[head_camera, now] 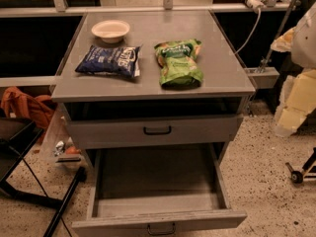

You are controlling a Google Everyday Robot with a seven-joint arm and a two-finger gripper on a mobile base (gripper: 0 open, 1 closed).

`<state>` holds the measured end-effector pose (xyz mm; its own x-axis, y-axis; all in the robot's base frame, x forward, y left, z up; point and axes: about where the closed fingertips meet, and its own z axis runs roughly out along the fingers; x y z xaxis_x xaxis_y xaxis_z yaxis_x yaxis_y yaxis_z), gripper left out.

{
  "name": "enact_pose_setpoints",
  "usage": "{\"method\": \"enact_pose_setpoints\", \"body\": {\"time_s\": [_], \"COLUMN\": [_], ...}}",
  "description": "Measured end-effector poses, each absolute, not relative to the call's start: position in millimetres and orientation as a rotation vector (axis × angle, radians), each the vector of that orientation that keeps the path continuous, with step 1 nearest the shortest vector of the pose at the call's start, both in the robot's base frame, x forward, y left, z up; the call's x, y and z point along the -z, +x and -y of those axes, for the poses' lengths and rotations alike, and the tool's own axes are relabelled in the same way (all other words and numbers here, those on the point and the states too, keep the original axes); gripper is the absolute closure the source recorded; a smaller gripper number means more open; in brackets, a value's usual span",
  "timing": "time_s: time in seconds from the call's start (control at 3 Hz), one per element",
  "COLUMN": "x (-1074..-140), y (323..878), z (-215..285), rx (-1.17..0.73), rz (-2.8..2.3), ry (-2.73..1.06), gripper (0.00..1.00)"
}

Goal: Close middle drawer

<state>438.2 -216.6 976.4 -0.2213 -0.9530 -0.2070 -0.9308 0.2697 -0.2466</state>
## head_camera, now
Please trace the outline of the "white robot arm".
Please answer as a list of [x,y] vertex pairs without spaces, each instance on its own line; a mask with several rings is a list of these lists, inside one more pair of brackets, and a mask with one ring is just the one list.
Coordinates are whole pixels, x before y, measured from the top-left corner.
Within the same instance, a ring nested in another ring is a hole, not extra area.
[[289,52],[291,61],[302,68],[296,76],[286,77],[275,113],[275,134],[289,137],[316,110],[316,3],[271,48]]

